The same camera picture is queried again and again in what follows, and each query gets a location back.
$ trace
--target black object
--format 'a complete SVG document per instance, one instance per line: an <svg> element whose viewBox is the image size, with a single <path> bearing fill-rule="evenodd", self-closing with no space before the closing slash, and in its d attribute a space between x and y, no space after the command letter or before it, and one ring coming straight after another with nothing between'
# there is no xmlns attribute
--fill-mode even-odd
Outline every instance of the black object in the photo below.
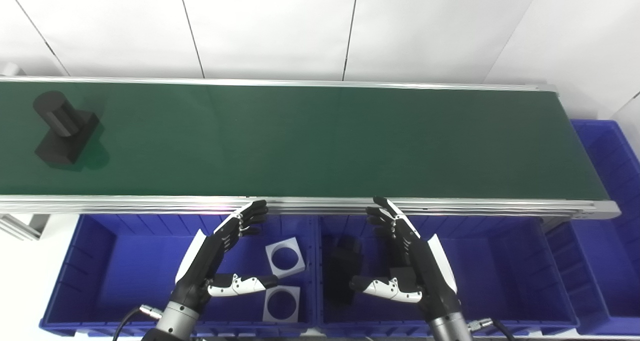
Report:
<svg viewBox="0 0 640 341"><path fill-rule="evenodd" d="M98 116L76 110L60 91L42 93L34 100L33 108L50 127L36 148L36 155L46 163L75 163L98 126Z"/></svg>
<svg viewBox="0 0 640 341"><path fill-rule="evenodd" d="M329 262L323 272L324 297L336 305L350 305L354 290L349 287L352 278L362 270L362 245L354 236L341 236L331 250Z"/></svg>

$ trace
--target robotic hand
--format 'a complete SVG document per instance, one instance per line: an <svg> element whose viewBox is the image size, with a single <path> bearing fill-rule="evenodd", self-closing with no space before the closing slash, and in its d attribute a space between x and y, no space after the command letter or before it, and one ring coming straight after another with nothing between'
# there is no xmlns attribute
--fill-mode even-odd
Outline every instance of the robotic hand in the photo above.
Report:
<svg viewBox="0 0 640 341"><path fill-rule="evenodd" d="M409 218L390 200L374 197L368 222L378 226L391 251L391 278L354 276L350 288L396 302L416 303L436 341L471 341L453 271L437 235L423 240Z"/></svg>
<svg viewBox="0 0 640 341"><path fill-rule="evenodd" d="M218 273L222 258L240 237L260 232L251 225L265 222L268 211L265 200L249 202L236 209L210 236L196 236L182 261L180 269L188 266L176 282L164 312L146 305L140 311L159 318L155 328L148 331L142 341L189 341L204 307L210 298L256 293L278 285L278 277L240 277L235 273ZM189 264L189 255L196 252Z"/></svg>

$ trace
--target white wall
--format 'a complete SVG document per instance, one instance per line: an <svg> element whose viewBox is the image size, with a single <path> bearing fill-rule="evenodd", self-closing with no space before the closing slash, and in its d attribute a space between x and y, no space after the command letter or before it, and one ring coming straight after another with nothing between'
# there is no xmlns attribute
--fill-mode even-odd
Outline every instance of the white wall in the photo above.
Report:
<svg viewBox="0 0 640 341"><path fill-rule="evenodd" d="M549 83L573 118L620 118L640 91L638 25L640 0L0 0L0 62L29 75Z"/></svg>
<svg viewBox="0 0 640 341"><path fill-rule="evenodd" d="M182 0L18 2L72 76L202 77Z"/></svg>
<svg viewBox="0 0 640 341"><path fill-rule="evenodd" d="M28 75L64 75L64 70L15 0L0 0L0 65L12 62Z"/></svg>

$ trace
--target robotic finger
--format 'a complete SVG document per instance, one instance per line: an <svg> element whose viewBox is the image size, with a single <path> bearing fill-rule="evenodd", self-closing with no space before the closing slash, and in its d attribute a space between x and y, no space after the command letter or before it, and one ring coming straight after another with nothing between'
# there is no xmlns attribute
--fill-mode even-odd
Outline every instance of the robotic finger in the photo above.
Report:
<svg viewBox="0 0 640 341"><path fill-rule="evenodd" d="M278 286L278 277L275 275L240 277L236 273L217 273L208 282L206 290L212 298L228 298L258 293L276 286Z"/></svg>

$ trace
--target green conveyor belt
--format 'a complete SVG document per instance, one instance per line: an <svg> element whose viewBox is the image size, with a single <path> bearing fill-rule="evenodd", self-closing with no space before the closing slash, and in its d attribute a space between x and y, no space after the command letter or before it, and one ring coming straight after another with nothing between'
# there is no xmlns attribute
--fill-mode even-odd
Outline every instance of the green conveyor belt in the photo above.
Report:
<svg viewBox="0 0 640 341"><path fill-rule="evenodd" d="M101 125L34 150L58 90ZM0 82L0 195L608 200L553 92Z"/></svg>

